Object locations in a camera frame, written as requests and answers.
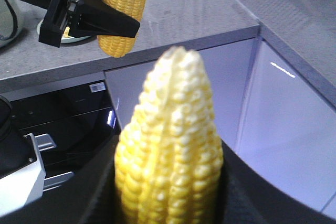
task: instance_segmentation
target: white robot part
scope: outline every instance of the white robot part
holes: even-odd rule
[[[46,172],[36,138],[32,134],[27,137],[32,140],[36,160],[0,179],[0,217],[42,196]]]

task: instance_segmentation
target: cabinet door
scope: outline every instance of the cabinet door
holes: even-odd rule
[[[253,42],[249,39],[200,51],[213,89],[217,130],[230,147],[236,141]],[[149,62],[106,72],[121,127],[130,122],[146,73],[153,65]]]
[[[336,113],[266,43],[251,79],[236,153],[277,188],[320,211],[336,190]]]

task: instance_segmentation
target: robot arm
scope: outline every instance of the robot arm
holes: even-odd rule
[[[47,9],[39,41],[59,47],[66,26],[69,35],[114,35],[134,38],[140,23],[101,0],[21,0]]]
[[[0,95],[0,178],[27,165],[33,157],[29,144],[11,126],[11,110],[10,103]]]

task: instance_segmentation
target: label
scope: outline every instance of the label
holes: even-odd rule
[[[90,85],[91,93],[106,90],[105,84],[103,82],[95,83]]]

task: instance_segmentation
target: white cabinet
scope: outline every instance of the white cabinet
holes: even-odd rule
[[[200,51],[213,89],[217,130],[230,147],[236,141],[253,43],[249,39]],[[149,62],[106,72],[121,127],[130,122],[146,73],[153,65]]]
[[[322,213],[336,219],[336,192],[332,200],[323,209]]]
[[[249,88],[235,152],[284,193],[321,211],[336,191],[335,111],[264,42]]]

